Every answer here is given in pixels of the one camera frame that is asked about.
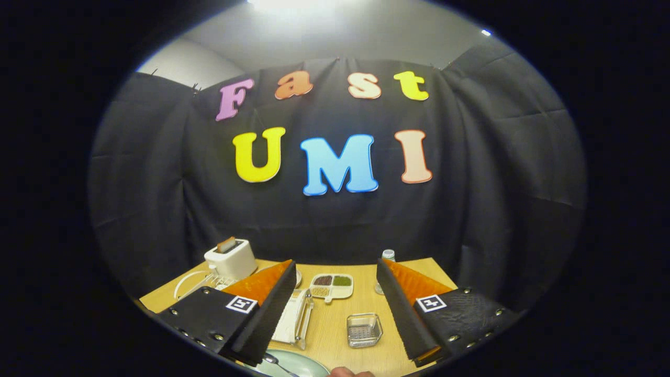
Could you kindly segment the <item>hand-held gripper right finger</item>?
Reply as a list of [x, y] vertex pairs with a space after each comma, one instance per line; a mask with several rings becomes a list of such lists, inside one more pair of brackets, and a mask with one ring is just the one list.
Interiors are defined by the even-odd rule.
[[376, 280], [405, 353], [417, 367], [471, 353], [521, 317], [476, 289], [452, 289], [392, 260], [378, 260]]

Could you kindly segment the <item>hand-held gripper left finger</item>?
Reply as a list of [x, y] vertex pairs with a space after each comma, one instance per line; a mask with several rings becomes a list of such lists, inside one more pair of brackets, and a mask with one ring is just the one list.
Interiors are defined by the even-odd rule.
[[168, 329], [209, 353], [261, 363], [294, 291], [296, 263], [285, 260], [218, 290], [203, 286], [156, 314]]

